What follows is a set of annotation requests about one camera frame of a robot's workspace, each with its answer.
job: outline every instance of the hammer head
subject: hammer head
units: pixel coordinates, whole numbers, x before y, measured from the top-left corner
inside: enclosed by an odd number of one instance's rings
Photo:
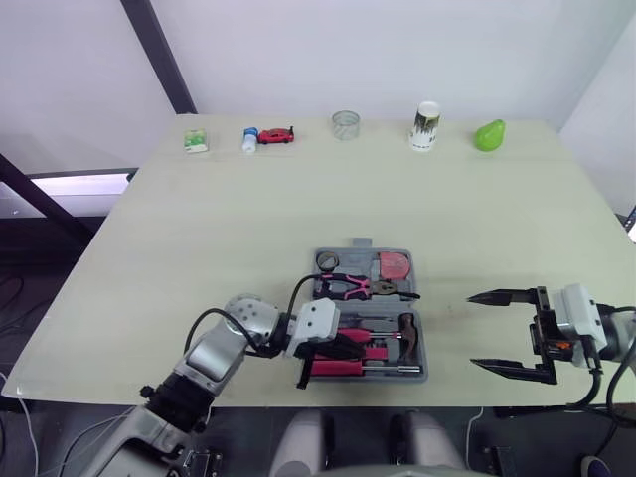
[[[417,345],[417,329],[414,325],[415,317],[412,313],[402,313],[399,315],[399,331],[401,332],[402,353],[399,359],[406,363],[415,363],[417,355],[415,346]]]

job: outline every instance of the pink-handled pliers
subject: pink-handled pliers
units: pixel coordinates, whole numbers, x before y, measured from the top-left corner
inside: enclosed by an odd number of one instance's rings
[[[323,273],[319,280],[322,286],[315,293],[316,298],[331,298],[332,300],[369,300],[372,295],[400,295],[408,298],[419,298],[417,293],[398,291],[398,286],[388,281],[371,281],[365,275],[348,275],[346,273]],[[343,292],[329,289],[330,281],[343,281],[355,285],[356,288]]]

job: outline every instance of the green toy pear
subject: green toy pear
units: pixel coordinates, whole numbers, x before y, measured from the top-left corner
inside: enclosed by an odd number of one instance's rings
[[[481,126],[475,132],[475,147],[480,151],[494,151],[504,142],[505,130],[506,123],[501,119]]]

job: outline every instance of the screwdriver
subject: screwdriver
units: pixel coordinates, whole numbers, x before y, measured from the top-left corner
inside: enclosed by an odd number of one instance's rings
[[[345,335],[356,343],[369,343],[376,338],[396,338],[401,340],[402,335],[397,331],[369,331],[364,328],[339,328],[338,333]]]
[[[311,376],[362,376],[365,371],[421,373],[419,366],[363,366],[362,361],[314,361]]]
[[[326,356],[316,355],[317,360],[329,360]],[[378,347],[378,348],[370,348],[365,347],[365,360],[375,360],[375,361],[386,361],[389,359],[389,348],[387,347]]]

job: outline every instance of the table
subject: table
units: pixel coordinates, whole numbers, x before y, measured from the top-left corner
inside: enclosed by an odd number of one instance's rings
[[[244,127],[294,125],[296,141],[240,152]],[[219,406],[561,404],[590,386],[557,364],[558,386],[511,381],[470,358],[537,362],[530,305],[465,298],[498,287],[584,283],[597,301],[636,302],[636,248],[539,121],[510,121],[477,151],[477,122],[443,121],[435,149],[409,149],[409,121],[365,120],[339,142],[327,119],[178,116],[85,251],[16,364],[9,397],[137,403],[180,358],[199,313],[252,292],[282,308],[312,250],[354,237],[412,252],[429,362],[423,385],[312,382],[298,360],[247,358]],[[211,150],[182,152],[205,127]],[[303,297],[307,299],[309,291]],[[297,308],[303,299],[296,302]],[[207,323],[212,326],[216,318]],[[609,374],[605,364],[605,393]],[[634,400],[625,376],[616,398]]]

